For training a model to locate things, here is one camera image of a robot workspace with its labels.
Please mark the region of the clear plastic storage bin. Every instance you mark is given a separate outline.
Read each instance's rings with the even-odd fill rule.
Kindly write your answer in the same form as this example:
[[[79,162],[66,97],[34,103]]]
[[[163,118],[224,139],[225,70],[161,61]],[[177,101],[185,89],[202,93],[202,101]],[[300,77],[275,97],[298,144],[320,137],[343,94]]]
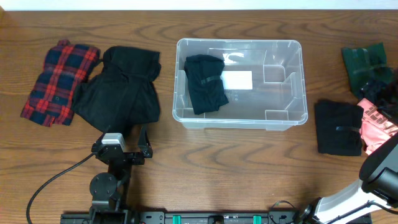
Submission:
[[[223,71],[252,71],[252,90],[225,90],[229,103],[195,115],[184,71],[187,57],[211,55]],[[187,129],[285,131],[308,119],[302,46],[296,40],[193,39],[177,42],[172,115]]]

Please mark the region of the large black folded garment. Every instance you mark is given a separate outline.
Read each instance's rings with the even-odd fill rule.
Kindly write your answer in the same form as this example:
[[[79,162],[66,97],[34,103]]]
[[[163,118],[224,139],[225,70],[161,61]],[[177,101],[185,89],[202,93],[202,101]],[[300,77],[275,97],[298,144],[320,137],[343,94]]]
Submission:
[[[114,46],[105,51],[103,69],[77,86],[72,110],[103,132],[128,134],[138,124],[157,122],[159,99],[154,81],[160,75],[160,52]]]

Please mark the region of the dark navy garment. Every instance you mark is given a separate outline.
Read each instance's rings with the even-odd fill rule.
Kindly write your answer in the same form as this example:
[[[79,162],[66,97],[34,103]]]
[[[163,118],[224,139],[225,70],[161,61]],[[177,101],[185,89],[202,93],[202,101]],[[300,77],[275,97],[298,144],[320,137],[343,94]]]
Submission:
[[[218,111],[229,103],[224,93],[221,74],[224,61],[211,55],[192,55],[186,58],[184,71],[195,115]]]

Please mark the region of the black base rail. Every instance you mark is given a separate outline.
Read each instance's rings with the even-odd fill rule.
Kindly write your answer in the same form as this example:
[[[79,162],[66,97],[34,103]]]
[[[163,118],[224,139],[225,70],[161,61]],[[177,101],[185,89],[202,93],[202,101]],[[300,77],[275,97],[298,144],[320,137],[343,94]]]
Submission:
[[[124,224],[270,224],[292,223],[294,212],[270,213],[164,213],[95,212],[67,213],[60,217],[61,224],[124,223]]]

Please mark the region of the pink folded shirt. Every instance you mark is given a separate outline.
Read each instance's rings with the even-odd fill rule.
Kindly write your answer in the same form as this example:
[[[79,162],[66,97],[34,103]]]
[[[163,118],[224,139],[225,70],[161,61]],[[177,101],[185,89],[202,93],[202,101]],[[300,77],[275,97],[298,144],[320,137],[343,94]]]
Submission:
[[[370,155],[397,134],[397,126],[380,114],[369,100],[363,98],[358,106],[364,109],[359,132],[366,145],[365,153]]]

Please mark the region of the red plaid folded shirt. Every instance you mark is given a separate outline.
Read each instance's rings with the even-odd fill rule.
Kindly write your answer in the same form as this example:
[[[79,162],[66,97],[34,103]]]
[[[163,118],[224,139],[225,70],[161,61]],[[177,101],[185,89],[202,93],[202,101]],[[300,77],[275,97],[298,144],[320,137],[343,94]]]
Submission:
[[[71,125],[75,88],[98,64],[100,49],[60,40],[47,52],[43,70],[22,109],[21,117],[42,126]]]

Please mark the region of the black garment with tape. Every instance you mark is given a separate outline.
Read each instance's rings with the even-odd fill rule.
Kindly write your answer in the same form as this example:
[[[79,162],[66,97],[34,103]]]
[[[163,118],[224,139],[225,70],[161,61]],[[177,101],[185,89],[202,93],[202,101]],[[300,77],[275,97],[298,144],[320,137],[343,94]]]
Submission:
[[[331,100],[314,104],[318,152],[335,156],[360,156],[360,129],[364,109]]]

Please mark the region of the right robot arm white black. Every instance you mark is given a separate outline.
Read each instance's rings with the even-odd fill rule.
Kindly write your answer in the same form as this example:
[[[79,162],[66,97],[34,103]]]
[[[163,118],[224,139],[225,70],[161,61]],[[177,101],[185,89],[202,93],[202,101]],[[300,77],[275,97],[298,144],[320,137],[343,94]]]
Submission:
[[[357,105],[315,103],[319,153],[367,158],[358,180],[307,207],[303,223],[370,223],[373,211],[397,214],[397,75],[387,85],[366,82],[359,95]]]

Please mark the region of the white label in bin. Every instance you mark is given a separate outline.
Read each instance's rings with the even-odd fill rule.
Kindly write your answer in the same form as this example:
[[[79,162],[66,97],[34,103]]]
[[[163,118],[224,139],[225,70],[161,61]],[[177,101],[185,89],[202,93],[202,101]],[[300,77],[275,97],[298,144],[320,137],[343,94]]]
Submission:
[[[252,71],[223,71],[221,79],[225,90],[252,90]]]

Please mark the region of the dark green shirt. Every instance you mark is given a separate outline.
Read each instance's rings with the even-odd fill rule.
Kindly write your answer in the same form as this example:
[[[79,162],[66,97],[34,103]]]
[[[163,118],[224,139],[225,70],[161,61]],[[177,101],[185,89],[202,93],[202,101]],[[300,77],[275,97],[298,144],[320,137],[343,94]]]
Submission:
[[[387,64],[382,42],[363,48],[343,47],[341,53],[350,90],[358,99],[364,98],[371,85],[384,87],[393,81],[393,71]]]

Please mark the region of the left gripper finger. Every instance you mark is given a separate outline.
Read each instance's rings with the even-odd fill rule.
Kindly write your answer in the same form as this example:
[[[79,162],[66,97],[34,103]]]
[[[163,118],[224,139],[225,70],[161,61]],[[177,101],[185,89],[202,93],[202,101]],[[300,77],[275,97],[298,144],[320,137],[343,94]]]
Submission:
[[[143,124],[140,130],[139,140],[137,143],[141,152],[151,152],[151,145],[147,136],[147,125]]]
[[[104,138],[105,134],[109,131],[110,125],[103,131],[102,135],[98,138],[98,141],[101,142],[102,139]]]

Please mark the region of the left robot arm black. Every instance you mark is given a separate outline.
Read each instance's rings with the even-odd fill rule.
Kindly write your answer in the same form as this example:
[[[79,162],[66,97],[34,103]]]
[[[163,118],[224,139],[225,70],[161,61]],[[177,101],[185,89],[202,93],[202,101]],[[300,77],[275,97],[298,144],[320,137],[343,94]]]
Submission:
[[[104,133],[91,151],[97,160],[108,165],[108,171],[93,177],[90,182],[92,204],[89,224],[137,224],[139,214],[127,207],[127,194],[132,166],[143,165],[153,150],[147,137],[147,126],[141,127],[137,143],[139,151],[128,152],[121,133]]]

